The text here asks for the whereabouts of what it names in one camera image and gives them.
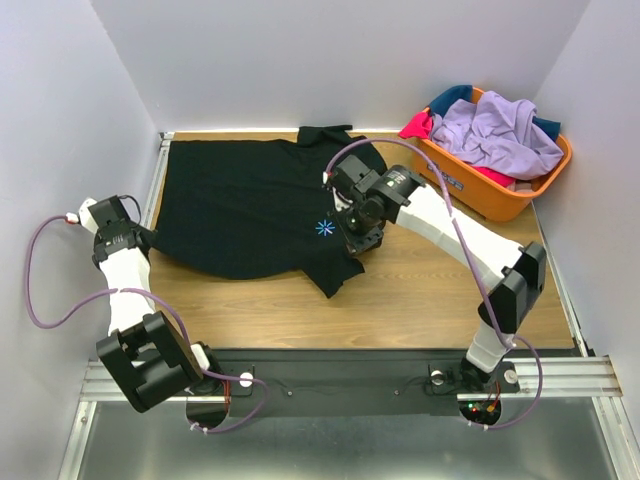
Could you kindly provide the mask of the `dark blue t shirt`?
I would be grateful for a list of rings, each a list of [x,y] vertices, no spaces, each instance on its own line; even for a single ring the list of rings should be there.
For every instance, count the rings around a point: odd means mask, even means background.
[[[470,102],[472,100],[472,85],[456,85],[445,90],[428,104],[432,115],[444,117],[449,108],[458,100]]]

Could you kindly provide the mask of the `black t shirt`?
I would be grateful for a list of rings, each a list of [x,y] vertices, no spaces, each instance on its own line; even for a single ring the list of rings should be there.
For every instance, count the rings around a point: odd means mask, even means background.
[[[328,213],[331,158],[350,126],[302,127],[284,139],[171,143],[154,247],[231,280],[303,272],[332,297],[364,271]]]

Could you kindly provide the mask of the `aluminium frame rail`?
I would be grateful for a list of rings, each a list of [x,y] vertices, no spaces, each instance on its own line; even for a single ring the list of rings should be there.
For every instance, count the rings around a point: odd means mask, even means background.
[[[353,393],[387,397],[424,387],[436,396],[456,394],[477,399],[486,390],[471,387],[455,369],[460,360],[429,359],[409,351],[263,351],[257,360],[225,360],[221,366],[242,376],[238,397],[251,395],[250,378],[264,381],[272,392],[299,397],[312,394]],[[508,358],[496,374],[501,396],[508,398],[620,397],[622,390],[611,362],[601,357]]]

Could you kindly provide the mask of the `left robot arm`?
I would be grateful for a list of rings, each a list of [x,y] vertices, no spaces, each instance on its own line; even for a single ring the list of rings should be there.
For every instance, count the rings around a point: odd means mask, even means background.
[[[97,342],[97,354],[131,406],[143,413],[191,387],[215,392],[223,371],[213,351],[187,340],[184,329],[175,328],[150,296],[155,233],[132,220],[118,196],[86,199],[80,220],[94,234],[93,263],[115,291],[108,333]]]

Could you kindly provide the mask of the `orange laundry basket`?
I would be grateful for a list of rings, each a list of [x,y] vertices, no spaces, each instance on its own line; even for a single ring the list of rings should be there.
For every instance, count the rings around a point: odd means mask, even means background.
[[[478,102],[485,92],[473,86],[470,102]],[[440,171],[450,193],[461,202],[488,220],[510,221],[551,186],[572,158],[571,145],[560,133],[560,123],[542,119],[537,114],[534,123],[556,141],[564,156],[551,172],[533,180],[516,180],[489,168],[471,166],[436,145],[431,138],[412,138],[417,141],[419,149],[433,161],[429,165],[416,159],[414,168],[431,180],[435,180],[435,172]]]

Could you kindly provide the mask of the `pink t shirt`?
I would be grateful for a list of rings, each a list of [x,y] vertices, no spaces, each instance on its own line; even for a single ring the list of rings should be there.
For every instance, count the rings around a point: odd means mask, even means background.
[[[426,109],[415,114],[405,127],[398,133],[403,139],[430,139],[434,128],[434,118],[431,111]]]

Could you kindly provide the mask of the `right side aluminium rail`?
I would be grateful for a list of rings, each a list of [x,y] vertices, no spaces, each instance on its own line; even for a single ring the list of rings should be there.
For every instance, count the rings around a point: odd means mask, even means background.
[[[575,347],[577,348],[577,350],[579,351],[582,357],[595,357],[596,354],[594,350],[589,347],[589,344],[582,332],[580,320],[576,313],[575,306],[573,304],[569,291],[565,285],[564,278],[559,269],[559,264],[554,257],[550,243],[547,239],[547,235],[544,231],[542,221],[540,220],[538,210],[536,209],[536,206],[534,203],[532,203],[532,210],[534,212],[534,216],[536,219],[539,233],[543,241],[543,245],[547,251],[547,257],[548,257],[547,263],[551,269],[552,276],[556,285],[556,290],[558,292],[559,299],[564,312],[564,316],[568,323],[569,331],[571,333],[571,337],[573,339]]]

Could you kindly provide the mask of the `lavender t shirt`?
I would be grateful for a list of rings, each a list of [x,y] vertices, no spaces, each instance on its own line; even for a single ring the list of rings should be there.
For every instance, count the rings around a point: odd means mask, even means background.
[[[551,172],[562,149],[534,123],[536,105],[509,101],[494,91],[476,103],[459,99],[437,114],[431,141],[459,160],[489,168],[516,180],[533,180]]]

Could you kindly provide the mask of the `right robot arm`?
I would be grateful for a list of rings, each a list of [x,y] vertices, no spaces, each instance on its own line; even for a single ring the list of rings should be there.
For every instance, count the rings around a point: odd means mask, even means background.
[[[544,247],[536,242],[523,246],[494,233],[400,165],[378,173],[349,155],[328,165],[323,183],[334,198],[332,220],[351,255],[380,247],[384,228],[392,223],[469,268],[482,297],[481,323],[461,362],[460,378],[472,390],[491,384],[544,289]]]

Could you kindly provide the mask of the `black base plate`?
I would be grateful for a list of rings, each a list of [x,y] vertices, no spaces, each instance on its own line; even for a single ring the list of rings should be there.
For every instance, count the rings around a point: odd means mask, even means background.
[[[248,372],[259,386],[232,388],[229,413],[244,417],[258,402],[268,417],[430,414],[456,416],[462,399],[484,400],[520,390],[505,379],[504,361],[487,385],[465,376],[462,349],[217,349],[222,371]]]

